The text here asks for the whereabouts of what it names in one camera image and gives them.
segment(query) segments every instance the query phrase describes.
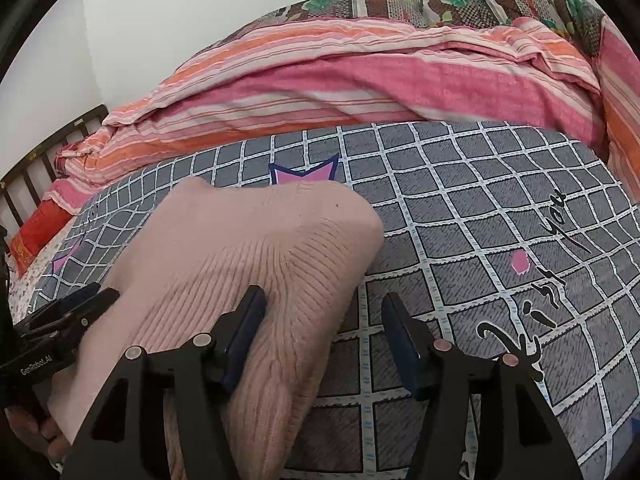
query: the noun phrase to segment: gray plaid bedsheet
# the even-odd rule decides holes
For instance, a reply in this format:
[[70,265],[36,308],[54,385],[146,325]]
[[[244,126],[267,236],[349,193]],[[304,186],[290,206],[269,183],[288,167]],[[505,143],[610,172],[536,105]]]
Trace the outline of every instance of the gray plaid bedsheet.
[[[533,353],[537,338],[540,389],[585,479],[604,478],[628,449],[640,403],[638,209],[590,150],[555,132],[363,124],[167,160],[86,205],[57,257],[84,241],[60,272],[43,275],[31,304],[102,280],[182,178],[268,186],[270,162],[308,169],[336,153],[335,179],[376,209],[385,243],[354,293],[283,478],[404,478],[425,406],[409,398],[392,363],[380,316],[389,290],[469,354],[495,356],[505,350],[498,335],[516,345],[521,334]],[[470,403],[466,478],[480,409]]]

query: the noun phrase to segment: orange pillow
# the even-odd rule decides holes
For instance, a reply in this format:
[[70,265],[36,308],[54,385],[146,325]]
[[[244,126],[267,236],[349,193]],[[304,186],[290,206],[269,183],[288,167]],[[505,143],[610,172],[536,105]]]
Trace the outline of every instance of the orange pillow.
[[71,220],[71,213],[53,200],[43,200],[24,223],[18,234],[9,242],[9,250],[15,258],[18,277],[21,278],[40,251]]

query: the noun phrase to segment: knit sweater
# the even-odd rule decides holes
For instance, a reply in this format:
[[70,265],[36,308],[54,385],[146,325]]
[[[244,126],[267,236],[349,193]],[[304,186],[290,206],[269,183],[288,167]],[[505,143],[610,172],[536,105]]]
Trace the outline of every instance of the knit sweater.
[[[53,417],[72,441],[129,346],[176,348],[235,309],[248,285],[260,285],[267,313],[223,421],[241,477],[279,478],[332,338],[382,241],[375,211],[341,184],[216,189],[183,181],[108,273],[104,286],[121,297],[84,336],[76,365],[54,377]],[[183,478],[170,397],[164,418],[172,478]]]

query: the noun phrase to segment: finger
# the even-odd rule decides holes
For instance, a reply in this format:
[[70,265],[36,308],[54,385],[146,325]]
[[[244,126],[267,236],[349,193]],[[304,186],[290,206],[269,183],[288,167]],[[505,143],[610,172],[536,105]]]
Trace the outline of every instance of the finger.
[[42,424],[42,427],[40,428],[40,434],[47,440],[51,440],[52,438],[60,434],[60,428],[56,424],[55,420],[53,420],[52,418],[48,418]]
[[15,436],[31,450],[44,453],[48,443],[41,436],[35,418],[19,406],[7,408],[5,413]]
[[60,435],[51,444],[49,444],[49,447],[47,448],[47,455],[49,455],[52,460],[59,461],[64,459],[70,448],[71,444],[69,444],[66,437],[64,435]]
[[30,413],[21,406],[10,406],[4,409],[9,426],[14,433],[38,433],[38,423]]

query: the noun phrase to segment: pink striped blanket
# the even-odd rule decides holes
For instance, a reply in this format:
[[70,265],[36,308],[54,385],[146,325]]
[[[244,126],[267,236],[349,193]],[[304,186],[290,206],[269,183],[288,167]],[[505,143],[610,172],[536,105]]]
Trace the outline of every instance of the pink striped blanket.
[[640,201],[640,62],[616,25],[602,20],[600,54],[593,60],[607,122],[611,173]]
[[534,19],[485,30],[318,19],[260,28],[193,57],[59,152],[56,166],[68,178],[47,197],[76,214],[98,190],[172,156],[307,128],[407,120],[527,123],[607,157],[596,74]]

